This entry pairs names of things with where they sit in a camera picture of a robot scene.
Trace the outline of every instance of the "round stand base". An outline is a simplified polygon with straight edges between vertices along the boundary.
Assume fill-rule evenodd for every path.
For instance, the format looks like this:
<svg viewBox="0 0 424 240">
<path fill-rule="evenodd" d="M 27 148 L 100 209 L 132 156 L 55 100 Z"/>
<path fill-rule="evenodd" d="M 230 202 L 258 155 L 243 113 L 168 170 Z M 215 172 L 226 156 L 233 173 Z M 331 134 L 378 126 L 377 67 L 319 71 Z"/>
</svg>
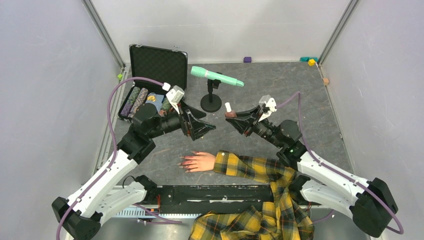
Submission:
<svg viewBox="0 0 424 240">
<path fill-rule="evenodd" d="M 215 94 L 212 94 L 212 102 L 209 102 L 209 94 L 203 96 L 200 100 L 201 109 L 208 113 L 215 113 L 221 108 L 222 104 L 221 98 Z"/>
</svg>

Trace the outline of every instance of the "yellow plaid shirt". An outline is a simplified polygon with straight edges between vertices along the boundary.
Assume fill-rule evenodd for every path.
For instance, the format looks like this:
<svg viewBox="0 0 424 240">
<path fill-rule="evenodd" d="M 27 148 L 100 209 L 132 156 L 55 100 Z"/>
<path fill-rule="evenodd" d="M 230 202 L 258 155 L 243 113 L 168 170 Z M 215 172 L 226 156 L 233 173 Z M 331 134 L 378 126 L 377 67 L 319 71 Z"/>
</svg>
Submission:
<svg viewBox="0 0 424 240">
<path fill-rule="evenodd" d="M 253 206 L 240 214 L 208 214 L 198 217 L 190 240 L 312 240 L 314 226 L 307 213 L 290 197 L 287 187 L 295 170 L 275 159 L 237 156 L 220 152 L 213 169 L 217 173 L 270 183 L 274 202 L 264 202 L 262 212 Z"/>
</svg>

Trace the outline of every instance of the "shirt sleeve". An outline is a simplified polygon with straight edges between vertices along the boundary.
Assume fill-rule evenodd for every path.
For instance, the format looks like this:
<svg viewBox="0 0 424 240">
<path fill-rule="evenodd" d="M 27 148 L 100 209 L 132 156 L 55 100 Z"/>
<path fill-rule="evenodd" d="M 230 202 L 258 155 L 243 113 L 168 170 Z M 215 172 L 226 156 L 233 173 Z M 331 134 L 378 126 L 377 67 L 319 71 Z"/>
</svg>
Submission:
<svg viewBox="0 0 424 240">
<path fill-rule="evenodd" d="M 261 183 L 275 182 L 278 179 L 289 181 L 295 170 L 276 159 L 250 156 L 237 156 L 221 151 L 216 155 L 213 170 L 229 176 L 243 177 Z"/>
</svg>

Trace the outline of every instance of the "microphone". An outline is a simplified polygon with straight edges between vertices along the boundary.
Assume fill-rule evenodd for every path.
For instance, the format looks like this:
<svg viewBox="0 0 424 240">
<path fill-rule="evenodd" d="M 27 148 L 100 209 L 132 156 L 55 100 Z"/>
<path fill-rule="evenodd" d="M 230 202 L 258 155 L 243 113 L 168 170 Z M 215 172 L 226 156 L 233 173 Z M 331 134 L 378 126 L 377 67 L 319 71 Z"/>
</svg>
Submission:
<svg viewBox="0 0 424 240">
<path fill-rule="evenodd" d="M 233 77 L 230 76 L 225 76 L 213 71 L 208 71 L 206 69 L 204 69 L 203 67 L 199 67 L 199 66 L 192 66 L 191 67 L 191 75 L 198 77 L 198 78 L 207 78 L 210 80 L 219 80 L 221 81 L 221 83 L 225 83 L 225 84 L 229 84 L 229 85 L 233 85 L 233 86 L 239 86 L 239 87 L 243 87 L 245 85 L 244 82 L 239 81 Z"/>
</svg>

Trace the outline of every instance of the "robotic arm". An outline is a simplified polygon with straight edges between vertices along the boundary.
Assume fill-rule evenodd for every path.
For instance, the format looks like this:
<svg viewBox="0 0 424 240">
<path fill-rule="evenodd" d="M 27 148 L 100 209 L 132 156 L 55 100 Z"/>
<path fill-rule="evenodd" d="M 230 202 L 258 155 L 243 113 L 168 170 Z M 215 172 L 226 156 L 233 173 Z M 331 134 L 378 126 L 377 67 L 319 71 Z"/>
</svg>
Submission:
<svg viewBox="0 0 424 240">
<path fill-rule="evenodd" d="M 181 129 L 184 135 L 194 141 L 216 128 L 199 120 L 205 117 L 206 113 L 187 105 L 182 100 L 183 95 L 184 91 L 178 86 L 174 86 L 166 94 L 176 111 L 165 117 L 158 115 L 153 104 L 147 103 L 142 106 L 134 115 L 128 132 L 117 145 L 119 150 L 114 163 L 110 165 L 113 159 L 111 156 L 80 189 L 67 198 L 58 197 L 54 200 L 52 208 L 58 222 L 72 207 L 72 203 L 77 203 L 63 222 L 63 227 L 76 240 L 93 238 L 108 219 L 126 207 L 145 199 L 146 184 L 142 179 L 136 179 L 129 186 L 110 196 L 107 194 L 155 148 L 153 138 Z M 79 196 L 86 190 L 81 200 Z"/>
<path fill-rule="evenodd" d="M 248 137 L 256 133 L 279 148 L 276 155 L 286 167 L 321 182 L 318 183 L 305 175 L 298 176 L 289 188 L 299 200 L 319 203 L 337 210 L 351 218 L 368 235 L 379 237 L 392 220 L 392 216 L 369 191 L 377 195 L 396 214 L 398 207 L 387 184 L 379 178 L 369 181 L 353 175 L 313 151 L 309 152 L 300 142 L 302 133 L 295 121 L 284 120 L 278 126 L 268 121 L 267 118 L 276 110 L 275 100 L 266 95 L 259 100 L 257 107 L 237 112 L 235 117 L 226 116 L 225 120 L 240 134 Z"/>
</svg>

